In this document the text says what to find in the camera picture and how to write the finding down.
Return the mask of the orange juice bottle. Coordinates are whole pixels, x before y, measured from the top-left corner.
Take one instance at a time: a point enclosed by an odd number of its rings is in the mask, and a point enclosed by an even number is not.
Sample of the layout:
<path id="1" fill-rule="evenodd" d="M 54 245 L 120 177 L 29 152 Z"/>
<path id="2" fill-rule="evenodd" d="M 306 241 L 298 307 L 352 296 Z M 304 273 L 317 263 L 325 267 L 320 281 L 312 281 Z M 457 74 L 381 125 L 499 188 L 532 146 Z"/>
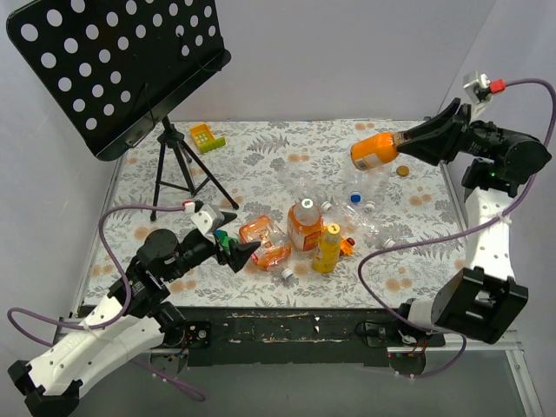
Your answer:
<path id="1" fill-rule="evenodd" d="M 361 171 L 380 167 L 398 156 L 398 146 L 404 141 L 401 132 L 382 132 L 371 136 L 351 147 L 351 161 Z"/>

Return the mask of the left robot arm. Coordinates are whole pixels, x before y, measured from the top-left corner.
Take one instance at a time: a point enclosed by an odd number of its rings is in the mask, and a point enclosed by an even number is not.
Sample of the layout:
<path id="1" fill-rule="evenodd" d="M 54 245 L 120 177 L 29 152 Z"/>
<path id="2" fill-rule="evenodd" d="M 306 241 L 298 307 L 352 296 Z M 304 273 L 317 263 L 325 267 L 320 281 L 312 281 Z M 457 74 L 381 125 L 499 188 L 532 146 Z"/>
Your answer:
<path id="1" fill-rule="evenodd" d="M 144 351 L 187 344 L 190 325 L 167 299 L 168 283 L 214 258 L 233 272 L 242 270 L 260 247 L 258 241 L 223 243 L 217 229 L 232 222 L 233 213 L 209 205 L 183 208 L 195 224 L 183 239 L 168 229 L 151 232 L 121 277 L 78 324 L 30 361 L 8 369 L 33 416 L 68 416 L 102 378 Z"/>

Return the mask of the gold bottle cap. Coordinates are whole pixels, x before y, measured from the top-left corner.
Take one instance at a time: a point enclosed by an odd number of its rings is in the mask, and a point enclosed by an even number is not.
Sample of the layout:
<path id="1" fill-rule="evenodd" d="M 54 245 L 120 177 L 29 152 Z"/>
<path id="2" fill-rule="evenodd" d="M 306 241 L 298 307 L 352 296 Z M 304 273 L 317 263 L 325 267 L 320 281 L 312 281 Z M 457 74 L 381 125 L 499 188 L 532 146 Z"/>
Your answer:
<path id="1" fill-rule="evenodd" d="M 410 173 L 410 169 L 408 166 L 401 165 L 396 169 L 396 174 L 400 177 L 406 177 Z"/>

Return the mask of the crushed orange label bottle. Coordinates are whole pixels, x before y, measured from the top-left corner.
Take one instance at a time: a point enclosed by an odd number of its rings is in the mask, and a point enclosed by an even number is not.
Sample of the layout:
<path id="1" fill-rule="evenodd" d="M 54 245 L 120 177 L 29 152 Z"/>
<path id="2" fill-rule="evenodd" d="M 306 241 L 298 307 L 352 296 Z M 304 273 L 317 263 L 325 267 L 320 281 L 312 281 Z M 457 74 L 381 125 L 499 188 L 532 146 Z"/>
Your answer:
<path id="1" fill-rule="evenodd" d="M 239 229 L 243 243 L 259 242 L 260 247 L 251 255 L 253 263 L 261 270 L 279 273 L 289 280 L 294 272 L 288 266 L 292 244 L 288 236 L 268 216 L 260 215 Z"/>

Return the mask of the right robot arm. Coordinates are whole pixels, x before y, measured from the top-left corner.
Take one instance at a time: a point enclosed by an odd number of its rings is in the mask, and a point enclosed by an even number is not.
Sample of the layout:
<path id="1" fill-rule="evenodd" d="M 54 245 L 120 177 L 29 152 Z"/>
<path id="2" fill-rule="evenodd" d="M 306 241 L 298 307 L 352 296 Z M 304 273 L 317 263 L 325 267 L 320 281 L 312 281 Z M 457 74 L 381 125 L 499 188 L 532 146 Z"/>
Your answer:
<path id="1" fill-rule="evenodd" d="M 431 301 L 413 300 L 393 324 L 394 338 L 413 345 L 426 330 L 450 330 L 494 344 L 528 301 L 510 261 L 508 210 L 520 186 L 551 160 L 540 140 L 473 121 L 471 107 L 455 98 L 437 116 L 394 136 L 398 151 L 436 165 L 459 153 L 473 156 L 462 185 L 469 195 L 466 260 Z"/>

